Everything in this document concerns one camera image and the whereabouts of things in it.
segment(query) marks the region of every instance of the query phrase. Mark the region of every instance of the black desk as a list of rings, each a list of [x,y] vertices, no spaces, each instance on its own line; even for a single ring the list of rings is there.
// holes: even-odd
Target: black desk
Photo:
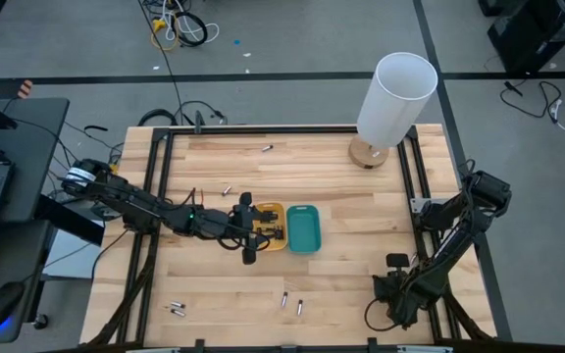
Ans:
[[[8,102],[0,100],[0,109]],[[60,135],[68,108],[64,98],[23,99],[11,102],[6,115]],[[40,194],[56,145],[51,133],[36,126],[19,123],[14,130],[0,130],[0,150],[15,164],[0,209],[0,286],[37,274],[26,280],[22,302],[0,327],[1,343],[15,340],[22,323],[33,320],[44,283],[40,273],[55,228],[101,244],[103,227]],[[35,215],[45,220],[33,221]]]

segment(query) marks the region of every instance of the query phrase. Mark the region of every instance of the black computer tower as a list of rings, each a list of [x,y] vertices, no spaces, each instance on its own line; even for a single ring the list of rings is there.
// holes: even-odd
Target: black computer tower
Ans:
[[[515,0],[479,0],[479,6],[483,14],[490,16],[498,16],[502,11]]]
[[[565,0],[515,1],[488,36],[508,73],[536,73],[565,45]]]

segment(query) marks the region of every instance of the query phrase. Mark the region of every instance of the lamp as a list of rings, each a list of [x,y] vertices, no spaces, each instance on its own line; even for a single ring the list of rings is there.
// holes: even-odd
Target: lamp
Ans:
[[[382,165],[416,121],[437,87],[437,72],[426,59],[393,53],[379,61],[348,148],[357,166]]]

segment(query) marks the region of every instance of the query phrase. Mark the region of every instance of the lamp base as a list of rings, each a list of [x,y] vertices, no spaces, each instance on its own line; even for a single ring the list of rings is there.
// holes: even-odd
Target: lamp base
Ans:
[[[364,169],[380,167],[387,160],[389,149],[380,150],[361,139],[360,135],[354,136],[348,147],[348,155],[355,165]]]

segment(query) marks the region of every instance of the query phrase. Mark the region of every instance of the computer mouse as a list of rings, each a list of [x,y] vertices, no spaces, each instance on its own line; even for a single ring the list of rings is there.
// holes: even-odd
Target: computer mouse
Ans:
[[[25,286],[22,282],[7,282],[0,288],[0,325],[12,315],[24,296]]]

